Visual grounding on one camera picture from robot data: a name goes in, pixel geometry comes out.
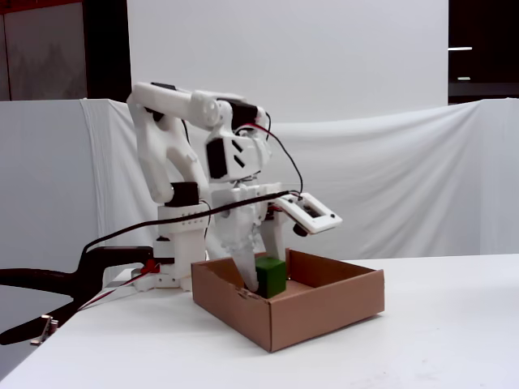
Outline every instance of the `white wall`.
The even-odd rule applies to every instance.
[[[133,82],[243,94],[275,121],[447,104],[448,0],[128,0]]]

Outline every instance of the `red clamp part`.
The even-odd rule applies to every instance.
[[[161,271],[161,266],[157,266],[155,259],[148,259],[146,265],[140,269],[140,273],[158,273]]]

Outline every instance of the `white curtain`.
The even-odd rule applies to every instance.
[[[127,107],[83,102],[92,141],[100,233],[156,217],[136,159]],[[104,114],[94,114],[103,109]],[[341,122],[274,124],[304,178],[305,190],[343,225],[286,245],[335,259],[519,252],[519,102],[484,100],[440,109]],[[190,126],[203,162],[207,133]],[[298,188],[288,158],[273,158],[262,182]],[[174,169],[171,178],[179,179]],[[153,229],[109,244],[151,244]],[[212,256],[225,255],[210,231]]]

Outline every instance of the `cardboard box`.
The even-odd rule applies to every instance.
[[[292,250],[286,259],[286,290],[269,299],[244,288],[232,259],[193,263],[193,299],[270,352],[384,310],[384,271]]]

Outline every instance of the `red wire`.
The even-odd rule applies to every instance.
[[[136,280],[138,280],[139,278],[142,278],[142,277],[146,276],[149,272],[150,272],[150,271],[146,271],[145,273],[139,274],[138,276],[133,277],[131,280],[126,281],[124,284],[120,284],[117,288],[112,289],[112,290],[109,290],[108,292],[104,292],[103,294],[97,296],[97,297],[94,298],[93,300],[88,301],[87,303],[85,303],[83,306],[81,306],[81,307],[78,309],[78,312],[79,312],[80,310],[84,310],[87,306],[90,306],[90,305],[93,304],[94,302],[99,301],[100,299],[105,298],[106,296],[109,296],[110,294],[112,294],[112,293],[115,292],[117,289],[121,288],[122,286],[126,286],[126,285],[128,285],[128,284],[131,284],[133,281],[136,281]]]
[[[257,128],[258,130],[262,130],[262,131],[266,132],[267,134],[274,136],[274,135],[272,134],[272,132],[270,132],[269,130],[267,130],[265,127],[260,126],[259,124],[255,124],[255,123],[246,123],[246,124],[240,126],[240,128],[245,127],[245,126],[249,126],[249,127]]]

